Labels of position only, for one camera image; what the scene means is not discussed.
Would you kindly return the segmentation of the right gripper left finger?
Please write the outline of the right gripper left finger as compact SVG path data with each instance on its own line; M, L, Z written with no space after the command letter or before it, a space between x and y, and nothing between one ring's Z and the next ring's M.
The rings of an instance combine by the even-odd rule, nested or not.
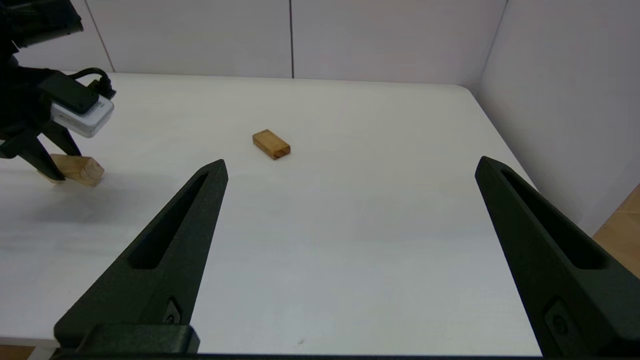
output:
M222 159L196 171L55 324L60 346L97 327L188 325L228 180Z

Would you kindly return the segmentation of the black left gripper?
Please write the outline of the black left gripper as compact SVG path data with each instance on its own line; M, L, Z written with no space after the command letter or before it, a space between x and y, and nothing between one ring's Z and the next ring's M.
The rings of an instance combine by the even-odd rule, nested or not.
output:
M0 157L21 157L39 173L63 182L66 177L39 141L41 133L66 155L82 153L67 128L51 120L51 100L39 84L52 75L50 68L3 64L0 71ZM27 130L34 134L21 134Z

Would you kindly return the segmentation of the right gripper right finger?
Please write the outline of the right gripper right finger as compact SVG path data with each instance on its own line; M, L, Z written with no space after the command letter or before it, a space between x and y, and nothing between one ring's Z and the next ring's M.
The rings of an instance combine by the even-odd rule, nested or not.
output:
M542 356L637 360L637 276L503 162L474 176Z

